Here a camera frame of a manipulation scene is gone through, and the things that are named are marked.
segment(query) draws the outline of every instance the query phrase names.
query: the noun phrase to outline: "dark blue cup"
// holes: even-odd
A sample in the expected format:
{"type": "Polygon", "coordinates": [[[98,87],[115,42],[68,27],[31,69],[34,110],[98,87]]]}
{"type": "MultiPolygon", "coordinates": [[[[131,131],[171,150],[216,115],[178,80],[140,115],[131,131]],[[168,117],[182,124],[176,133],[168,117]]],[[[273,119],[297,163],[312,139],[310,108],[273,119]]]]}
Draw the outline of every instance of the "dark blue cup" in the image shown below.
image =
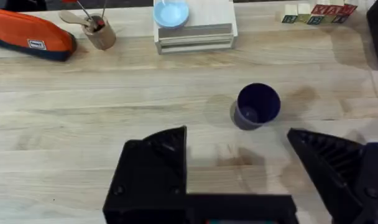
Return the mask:
{"type": "Polygon", "coordinates": [[[275,119],[279,111],[276,91],[268,85],[253,83],[240,91],[233,118],[238,128],[254,130],[275,119]]]}

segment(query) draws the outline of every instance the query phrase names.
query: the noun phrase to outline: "wooden cup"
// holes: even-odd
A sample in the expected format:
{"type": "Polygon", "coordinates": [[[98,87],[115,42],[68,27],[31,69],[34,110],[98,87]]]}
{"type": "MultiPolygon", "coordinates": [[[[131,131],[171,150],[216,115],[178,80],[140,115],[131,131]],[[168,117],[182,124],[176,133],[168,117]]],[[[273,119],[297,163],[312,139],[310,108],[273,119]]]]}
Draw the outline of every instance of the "wooden cup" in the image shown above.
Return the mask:
{"type": "MultiPolygon", "coordinates": [[[[91,14],[91,17],[101,18],[101,14],[91,14]]],[[[90,27],[82,26],[85,35],[89,38],[92,44],[100,50],[106,50],[111,48],[116,42],[116,34],[114,33],[112,27],[110,26],[107,18],[103,17],[104,27],[98,31],[91,30],[90,27]]]]}

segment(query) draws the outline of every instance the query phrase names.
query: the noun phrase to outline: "light blue bowl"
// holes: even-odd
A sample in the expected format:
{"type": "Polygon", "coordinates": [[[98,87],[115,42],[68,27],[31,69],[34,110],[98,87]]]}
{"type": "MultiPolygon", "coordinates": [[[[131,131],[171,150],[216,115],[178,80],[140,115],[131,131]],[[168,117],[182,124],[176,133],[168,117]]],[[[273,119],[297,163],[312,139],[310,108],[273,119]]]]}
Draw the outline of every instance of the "light blue bowl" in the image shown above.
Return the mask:
{"type": "Polygon", "coordinates": [[[174,29],[182,27],[189,19],[189,7],[185,1],[165,3],[159,1],[153,8],[154,21],[164,28],[174,29]]]}

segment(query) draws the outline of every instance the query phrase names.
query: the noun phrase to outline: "wood grain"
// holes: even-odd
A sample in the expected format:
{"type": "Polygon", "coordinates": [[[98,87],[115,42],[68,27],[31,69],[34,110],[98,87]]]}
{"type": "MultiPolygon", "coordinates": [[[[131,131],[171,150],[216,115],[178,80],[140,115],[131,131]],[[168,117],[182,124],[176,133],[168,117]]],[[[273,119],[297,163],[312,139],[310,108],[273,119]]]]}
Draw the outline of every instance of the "wood grain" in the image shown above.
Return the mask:
{"type": "Polygon", "coordinates": [[[0,224],[104,223],[124,143],[184,124],[189,192],[292,194],[301,223],[329,223],[285,135],[306,128],[378,141],[370,2],[343,26],[318,27],[281,24],[284,4],[235,4],[235,50],[163,56],[150,7],[110,9],[118,41],[105,52],[56,11],[31,12],[74,34],[79,48],[65,63],[0,49],[0,224]],[[244,132],[230,112],[252,82],[274,87],[282,110],[244,132]]]}

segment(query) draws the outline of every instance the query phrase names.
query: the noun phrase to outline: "white wooden box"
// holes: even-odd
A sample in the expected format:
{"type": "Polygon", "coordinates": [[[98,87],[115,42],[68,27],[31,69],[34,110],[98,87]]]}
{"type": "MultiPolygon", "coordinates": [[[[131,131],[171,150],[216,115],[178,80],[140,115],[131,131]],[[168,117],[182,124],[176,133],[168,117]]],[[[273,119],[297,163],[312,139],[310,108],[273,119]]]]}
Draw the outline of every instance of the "white wooden box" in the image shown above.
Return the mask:
{"type": "Polygon", "coordinates": [[[154,22],[154,42],[159,54],[232,49],[237,39],[233,0],[186,0],[189,20],[179,29],[154,22]]]}

